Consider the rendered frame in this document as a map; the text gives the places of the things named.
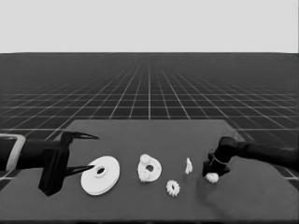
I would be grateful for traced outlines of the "small white toothed gear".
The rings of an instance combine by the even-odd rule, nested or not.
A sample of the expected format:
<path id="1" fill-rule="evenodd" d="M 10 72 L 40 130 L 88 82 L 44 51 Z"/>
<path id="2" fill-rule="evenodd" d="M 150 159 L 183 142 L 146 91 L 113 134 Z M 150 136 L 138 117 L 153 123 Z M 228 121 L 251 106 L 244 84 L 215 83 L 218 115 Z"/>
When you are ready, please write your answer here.
<path id="1" fill-rule="evenodd" d="M 180 192 L 180 185 L 179 185 L 179 183 L 176 180 L 169 180 L 166 183 L 166 191 L 172 197 L 178 196 L 178 194 Z"/>
<path id="2" fill-rule="evenodd" d="M 143 183 L 150 181 L 150 172 L 148 170 L 143 171 L 139 174 L 139 180 Z"/>
<path id="3" fill-rule="evenodd" d="M 219 181 L 219 175 L 217 173 L 207 173 L 205 179 L 212 184 L 215 184 Z"/>

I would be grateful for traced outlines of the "white round pinned carrier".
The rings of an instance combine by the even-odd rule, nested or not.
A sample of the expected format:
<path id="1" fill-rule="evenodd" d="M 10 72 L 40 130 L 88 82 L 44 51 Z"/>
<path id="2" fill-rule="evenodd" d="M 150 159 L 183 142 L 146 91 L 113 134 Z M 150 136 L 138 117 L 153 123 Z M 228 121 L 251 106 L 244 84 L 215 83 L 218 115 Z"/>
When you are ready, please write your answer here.
<path id="1" fill-rule="evenodd" d="M 137 166 L 138 177 L 143 171 L 148 170 L 150 172 L 149 182 L 156 181 L 162 173 L 162 165 L 158 160 L 151 157 L 148 154 L 143 154 L 140 156 L 139 164 Z"/>

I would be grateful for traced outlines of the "large thick white disc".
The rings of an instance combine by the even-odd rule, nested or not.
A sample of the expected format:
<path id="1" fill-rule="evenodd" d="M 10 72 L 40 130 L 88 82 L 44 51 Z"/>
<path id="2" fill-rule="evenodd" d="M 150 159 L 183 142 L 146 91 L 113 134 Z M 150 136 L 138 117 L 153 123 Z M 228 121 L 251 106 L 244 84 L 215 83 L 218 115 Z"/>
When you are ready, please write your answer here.
<path id="1" fill-rule="evenodd" d="M 90 195 L 97 196 L 108 192 L 119 180 L 121 167 L 112 156 L 102 156 L 90 162 L 92 169 L 82 173 L 80 184 Z"/>

